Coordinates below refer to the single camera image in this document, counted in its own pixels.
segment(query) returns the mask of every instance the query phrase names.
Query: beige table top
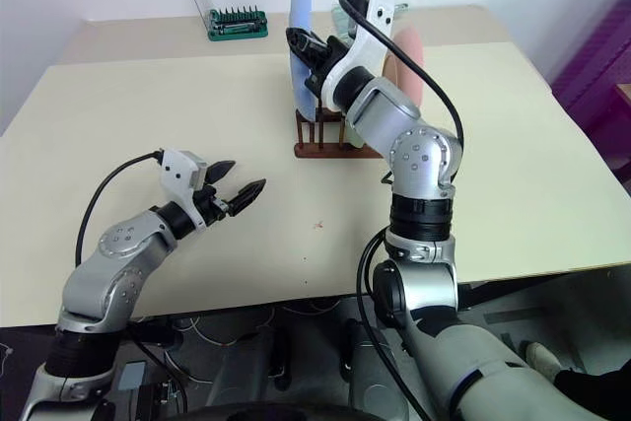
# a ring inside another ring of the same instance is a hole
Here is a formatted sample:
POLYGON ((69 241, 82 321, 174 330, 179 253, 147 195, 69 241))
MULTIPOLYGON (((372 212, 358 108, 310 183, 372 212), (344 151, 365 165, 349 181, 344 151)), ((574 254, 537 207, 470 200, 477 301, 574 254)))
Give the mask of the beige table top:
MULTIPOLYGON (((219 185, 227 197, 255 178, 268 184, 243 215, 180 243, 147 282, 138 316, 353 291, 359 254, 387 223, 386 163, 294 158, 286 53, 96 61, 97 49, 49 68, 0 138, 0 325, 56 321, 95 187, 158 147, 237 160, 219 185)), ((512 43, 452 42, 425 57, 467 139, 458 281, 631 260, 631 198, 512 43)), ((429 93, 422 112, 452 127, 429 93)), ((157 166, 120 175, 95 210, 85 255, 108 226, 161 203, 157 166)))

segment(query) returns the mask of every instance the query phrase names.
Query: shoe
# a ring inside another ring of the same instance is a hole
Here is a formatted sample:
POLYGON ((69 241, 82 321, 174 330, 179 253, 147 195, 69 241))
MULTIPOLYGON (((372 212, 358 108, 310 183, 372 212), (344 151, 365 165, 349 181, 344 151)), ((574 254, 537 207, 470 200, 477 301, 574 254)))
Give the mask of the shoe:
POLYGON ((554 384, 561 372, 561 362, 543 344, 531 342, 526 348, 526 362, 554 384))

